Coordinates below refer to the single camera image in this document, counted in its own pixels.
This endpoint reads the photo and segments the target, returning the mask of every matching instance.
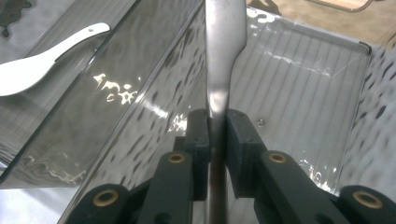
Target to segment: white spoon handle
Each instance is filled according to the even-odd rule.
[[[47,50],[44,52],[47,54],[51,59],[55,62],[61,57],[65,52],[69,49],[73,48],[79,42],[94,36],[99,35],[103,32],[109,31],[110,27],[105,23],[96,23],[92,26],[86,27],[77,33],[71,35],[66,40],[62,41],[60,44],[54,46],[52,49]]]

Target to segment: metal rod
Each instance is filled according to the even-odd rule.
[[[247,42],[245,0],[205,0],[206,111],[209,117],[211,161],[205,223],[228,223],[225,168],[226,114],[231,73]]]

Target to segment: white plastic spoon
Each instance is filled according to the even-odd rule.
[[[105,23],[96,23],[71,35],[41,54],[0,64],[0,96],[15,94],[34,86],[56,61],[79,42],[110,30]]]

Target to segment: spatula handle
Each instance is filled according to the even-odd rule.
[[[94,25],[88,26],[77,33],[71,35],[66,40],[56,45],[52,49],[49,49],[46,54],[48,54],[56,62],[65,52],[73,48],[79,42],[92,37],[94,35],[99,35],[101,33],[107,32],[110,27],[105,23],[96,23]]]

